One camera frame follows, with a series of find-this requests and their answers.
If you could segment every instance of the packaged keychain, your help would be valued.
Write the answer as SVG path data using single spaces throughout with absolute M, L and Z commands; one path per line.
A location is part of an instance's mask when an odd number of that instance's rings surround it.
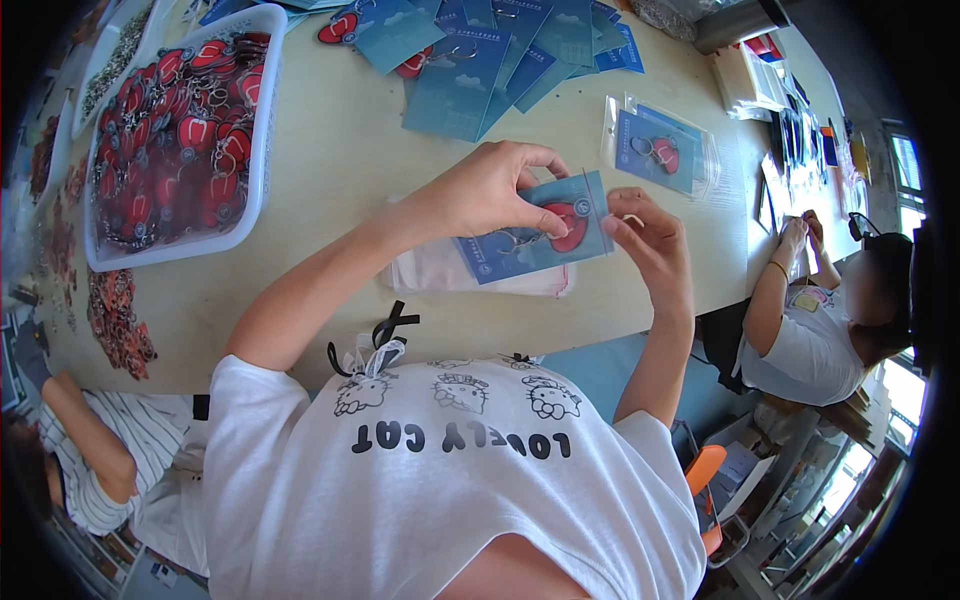
M 607 97 L 601 156 L 613 168 L 703 199 L 716 185 L 720 162 L 713 135 L 632 94 Z

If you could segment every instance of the white t-shirt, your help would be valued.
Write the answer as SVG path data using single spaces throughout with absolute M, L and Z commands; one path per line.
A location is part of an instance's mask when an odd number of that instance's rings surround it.
M 668 429 L 610 427 L 563 377 L 440 361 L 333 377 L 213 374 L 204 514 L 214 598 L 433 598 L 505 533 L 593 598 L 690 598 L 705 572 Z
M 785 400 L 827 406 L 863 383 L 867 370 L 853 349 L 844 286 L 787 288 L 780 331 L 766 356 L 740 341 L 737 366 L 743 382 Z
M 66 513 L 89 533 L 105 536 L 139 509 L 143 495 L 170 467 L 193 415 L 193 397 L 84 391 L 84 399 L 133 456 L 138 495 L 124 504 L 110 499 L 46 402 L 37 431 L 43 448 L 60 462 Z

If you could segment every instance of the cloud print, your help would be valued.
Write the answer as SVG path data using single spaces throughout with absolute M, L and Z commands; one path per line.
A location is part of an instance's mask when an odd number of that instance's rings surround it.
M 438 59 L 431 60 L 429 62 L 430 66 L 440 66 L 444 69 L 449 69 L 457 66 L 457 63 L 453 60 L 448 59 L 447 57 L 439 57 Z
M 457 76 L 457 79 L 453 81 L 460 87 L 472 87 L 473 89 L 479 91 L 487 91 L 487 89 L 480 83 L 479 77 L 468 77 L 466 73 L 461 73 Z
M 394 16 L 388 16 L 387 18 L 383 19 L 383 24 L 386 25 L 387 27 L 391 27 L 392 25 L 396 25 L 397 23 L 402 21 L 403 17 L 407 16 L 408 14 L 412 14 L 412 13 L 397 11 L 397 13 Z

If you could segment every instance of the floor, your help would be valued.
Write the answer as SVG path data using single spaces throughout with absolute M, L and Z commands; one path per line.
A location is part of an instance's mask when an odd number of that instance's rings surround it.
M 548 354 L 542 364 L 577 384 L 600 416 L 611 422 L 646 341 L 646 335 L 636 333 Z M 757 394 L 738 396 L 717 383 L 716 368 L 706 364 L 704 358 L 703 345 L 695 341 L 693 355 L 686 362 L 684 390 L 677 410 L 677 419 L 685 420 L 698 440 L 726 424 L 729 416 L 739 417 L 753 410 L 758 400 Z

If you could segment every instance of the person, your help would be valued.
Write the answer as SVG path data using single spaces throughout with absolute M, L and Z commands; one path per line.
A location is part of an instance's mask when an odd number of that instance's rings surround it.
M 33 423 L 9 420 L 12 453 L 41 518 L 63 509 L 104 536 L 130 524 L 138 540 L 200 575 L 206 402 L 192 396 L 82 391 L 50 374 L 37 326 L 20 327 L 14 360 L 43 399 Z
M 813 285 L 791 285 L 807 238 L 819 272 Z M 720 383 L 814 406 L 846 400 L 877 363 L 910 346 L 912 252 L 905 235 L 868 237 L 840 277 L 816 212 L 792 219 L 753 296 L 701 320 Z
M 285 373 L 401 252 L 504 227 L 565 236 L 516 193 L 538 184 L 532 166 L 570 175 L 548 148 L 482 144 L 244 313 L 210 387 L 211 596 L 692 597 L 707 557 L 669 431 L 693 339 L 690 262 L 682 224 L 643 190 L 611 191 L 602 221 L 655 315 L 612 426 L 556 373 L 502 359 L 398 367 L 397 339 L 312 403 Z

